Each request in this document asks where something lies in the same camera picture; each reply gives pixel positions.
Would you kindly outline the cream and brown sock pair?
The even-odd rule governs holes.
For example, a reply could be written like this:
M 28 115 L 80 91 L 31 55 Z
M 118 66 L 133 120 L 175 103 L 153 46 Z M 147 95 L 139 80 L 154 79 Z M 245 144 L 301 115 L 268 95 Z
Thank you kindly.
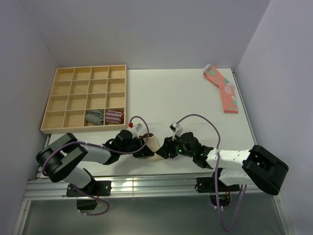
M 158 138 L 152 133 L 146 133 L 143 135 L 143 139 L 147 143 L 148 148 L 154 153 L 153 156 L 150 156 L 147 159 L 150 162 L 163 160 L 164 158 L 156 153 L 161 148 Z

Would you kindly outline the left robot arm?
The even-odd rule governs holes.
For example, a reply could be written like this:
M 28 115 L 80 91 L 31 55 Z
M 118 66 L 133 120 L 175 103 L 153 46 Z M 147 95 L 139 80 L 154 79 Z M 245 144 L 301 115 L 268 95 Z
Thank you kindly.
M 92 174 L 78 167 L 82 161 L 111 165 L 122 155 L 135 158 L 152 157 L 154 152 L 136 130 L 122 130 L 115 138 L 102 145 L 77 140 L 72 133 L 66 133 L 41 150 L 36 160 L 42 167 L 43 175 L 52 182 L 65 181 L 71 190 L 79 190 L 83 195 L 95 196 L 101 189 Z

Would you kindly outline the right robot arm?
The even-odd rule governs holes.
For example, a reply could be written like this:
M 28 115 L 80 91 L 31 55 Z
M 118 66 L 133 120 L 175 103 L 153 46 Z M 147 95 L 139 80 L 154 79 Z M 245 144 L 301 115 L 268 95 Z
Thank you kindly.
M 200 144 L 193 133 L 166 137 L 156 152 L 168 159 L 177 155 L 192 158 L 200 168 L 217 170 L 212 187 L 221 191 L 234 185 L 257 186 L 264 193 L 278 195 L 289 167 L 260 145 L 248 150 L 217 150 Z

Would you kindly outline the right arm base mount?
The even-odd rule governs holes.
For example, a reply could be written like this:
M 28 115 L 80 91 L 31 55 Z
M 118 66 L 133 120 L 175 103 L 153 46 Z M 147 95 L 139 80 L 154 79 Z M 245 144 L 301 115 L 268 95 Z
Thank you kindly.
M 195 190 L 198 193 L 209 193 L 210 201 L 213 207 L 217 206 L 217 200 L 215 195 L 215 180 L 213 177 L 198 177 L 196 179 Z M 227 208 L 232 206 L 240 198 L 240 194 L 243 191 L 243 186 L 231 185 L 226 186 L 220 180 L 218 180 L 218 199 L 220 206 Z

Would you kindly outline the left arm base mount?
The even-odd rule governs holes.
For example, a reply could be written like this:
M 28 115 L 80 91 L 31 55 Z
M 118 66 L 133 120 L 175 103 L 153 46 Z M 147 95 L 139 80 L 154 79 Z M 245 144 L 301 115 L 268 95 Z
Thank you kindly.
M 109 196 L 110 193 L 111 181 L 91 181 L 84 188 L 78 188 L 73 184 L 69 184 L 66 197 L 76 198 L 76 208 L 79 213 L 85 216 L 98 216 L 105 214 L 109 210 L 109 203 L 101 198 L 101 196 Z M 106 206 L 105 210 L 92 212 L 100 204 Z

